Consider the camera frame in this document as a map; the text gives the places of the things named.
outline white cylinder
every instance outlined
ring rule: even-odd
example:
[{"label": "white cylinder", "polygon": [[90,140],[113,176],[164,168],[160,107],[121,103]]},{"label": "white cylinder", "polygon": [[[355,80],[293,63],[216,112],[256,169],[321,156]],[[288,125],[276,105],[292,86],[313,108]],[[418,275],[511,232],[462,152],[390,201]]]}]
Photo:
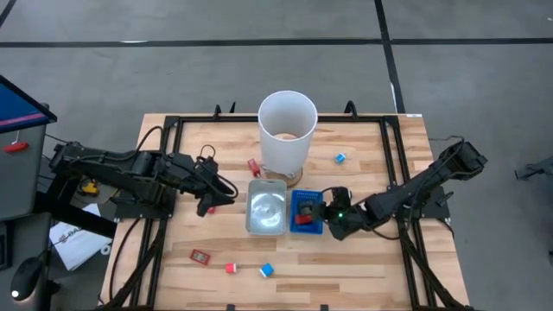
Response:
[{"label": "white cylinder", "polygon": [[[317,109],[311,99],[294,91],[275,92],[261,103],[257,116],[264,166],[279,174],[299,172],[317,126]],[[278,134],[291,134],[295,139],[281,139]]]}]

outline red box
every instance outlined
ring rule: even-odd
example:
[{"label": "red box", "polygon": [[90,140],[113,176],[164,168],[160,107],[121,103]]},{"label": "red box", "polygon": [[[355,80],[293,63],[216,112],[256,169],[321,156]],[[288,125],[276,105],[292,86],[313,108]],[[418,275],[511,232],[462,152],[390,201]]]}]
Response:
[{"label": "red box", "polygon": [[192,254],[190,254],[190,259],[205,265],[209,262],[210,257],[211,256],[207,255],[205,252],[198,250],[192,250]]}]

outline computer monitor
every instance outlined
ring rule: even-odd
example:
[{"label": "computer monitor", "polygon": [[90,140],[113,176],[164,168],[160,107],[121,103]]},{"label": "computer monitor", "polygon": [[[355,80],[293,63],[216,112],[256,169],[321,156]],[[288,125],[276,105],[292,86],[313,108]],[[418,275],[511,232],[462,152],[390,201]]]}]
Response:
[{"label": "computer monitor", "polygon": [[0,75],[0,133],[56,122],[58,118]]}]

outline blue basket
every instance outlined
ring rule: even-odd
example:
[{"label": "blue basket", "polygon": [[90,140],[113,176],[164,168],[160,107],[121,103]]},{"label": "blue basket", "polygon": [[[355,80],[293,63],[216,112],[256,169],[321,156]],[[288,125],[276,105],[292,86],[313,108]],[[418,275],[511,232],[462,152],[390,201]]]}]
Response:
[{"label": "blue basket", "polygon": [[308,225],[296,225],[295,218],[298,214],[300,202],[313,201],[315,204],[322,202],[322,193],[309,190],[292,190],[290,202],[290,232],[322,234],[322,220],[314,220]]}]

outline silver container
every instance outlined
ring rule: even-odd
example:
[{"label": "silver container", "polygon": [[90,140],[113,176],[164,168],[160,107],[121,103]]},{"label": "silver container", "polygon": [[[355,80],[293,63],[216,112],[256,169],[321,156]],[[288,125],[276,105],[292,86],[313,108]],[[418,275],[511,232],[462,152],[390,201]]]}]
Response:
[{"label": "silver container", "polygon": [[250,181],[245,229],[257,235],[284,233],[286,230],[286,183],[284,181]]}]

